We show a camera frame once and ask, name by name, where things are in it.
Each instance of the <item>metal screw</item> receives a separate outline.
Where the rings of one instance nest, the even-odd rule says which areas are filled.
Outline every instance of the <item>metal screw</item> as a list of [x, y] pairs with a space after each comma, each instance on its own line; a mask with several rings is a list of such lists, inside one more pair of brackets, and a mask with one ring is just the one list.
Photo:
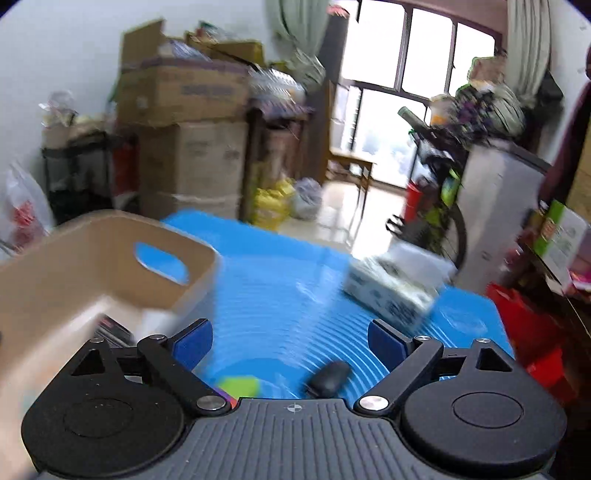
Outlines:
[[365, 410], [380, 411], [385, 409], [390, 402], [383, 397], [377, 395], [369, 395], [359, 400], [359, 405]]
[[197, 400], [197, 406], [202, 410], [216, 411], [226, 406], [226, 400], [217, 395], [206, 395]]

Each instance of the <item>blue tabletop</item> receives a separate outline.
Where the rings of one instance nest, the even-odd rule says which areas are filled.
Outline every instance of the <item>blue tabletop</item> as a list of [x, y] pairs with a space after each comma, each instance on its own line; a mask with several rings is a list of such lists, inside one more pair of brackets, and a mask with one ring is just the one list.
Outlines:
[[[375, 314], [340, 290], [350, 256], [194, 210], [164, 223], [222, 256], [204, 381], [215, 385], [222, 377], [253, 375], [261, 380], [261, 396], [300, 398], [311, 372], [342, 359], [353, 367], [343, 393], [352, 404], [388, 373], [367, 345]], [[139, 256], [182, 279], [183, 265], [169, 255], [146, 249]], [[455, 347], [485, 336], [512, 353], [494, 304], [455, 288], [442, 293], [421, 333]]]

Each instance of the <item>window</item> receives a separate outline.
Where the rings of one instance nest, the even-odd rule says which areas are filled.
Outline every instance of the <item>window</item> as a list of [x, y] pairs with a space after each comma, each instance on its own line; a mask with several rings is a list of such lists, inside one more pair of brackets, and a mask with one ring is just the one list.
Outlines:
[[500, 35], [388, 0], [336, 0], [351, 17], [342, 76], [352, 81], [343, 148], [371, 155], [373, 177], [405, 187], [411, 174], [409, 107], [428, 123], [428, 99], [467, 83], [475, 57], [495, 54]]

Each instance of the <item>beige storage bin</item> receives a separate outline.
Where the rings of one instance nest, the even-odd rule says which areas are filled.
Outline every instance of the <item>beige storage bin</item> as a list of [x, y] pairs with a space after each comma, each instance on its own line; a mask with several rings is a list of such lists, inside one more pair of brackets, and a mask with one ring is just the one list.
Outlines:
[[[177, 257], [181, 285], [142, 265], [138, 243]], [[212, 319], [218, 254], [159, 222], [122, 212], [91, 213], [64, 225], [0, 267], [0, 474], [32, 469], [22, 445], [26, 410], [95, 329], [104, 313], [132, 332], [144, 309], [172, 310], [171, 336]]]

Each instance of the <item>curtain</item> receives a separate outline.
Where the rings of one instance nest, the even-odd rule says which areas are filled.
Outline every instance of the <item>curtain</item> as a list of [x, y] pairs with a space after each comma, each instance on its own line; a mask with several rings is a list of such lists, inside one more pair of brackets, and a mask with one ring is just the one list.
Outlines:
[[306, 90], [317, 89], [324, 79], [324, 67], [316, 58], [328, 22], [329, 0], [268, 0], [271, 26], [288, 40], [293, 55], [288, 67]]
[[532, 108], [550, 58], [550, 7], [548, 0], [508, 0], [507, 14], [505, 83]]

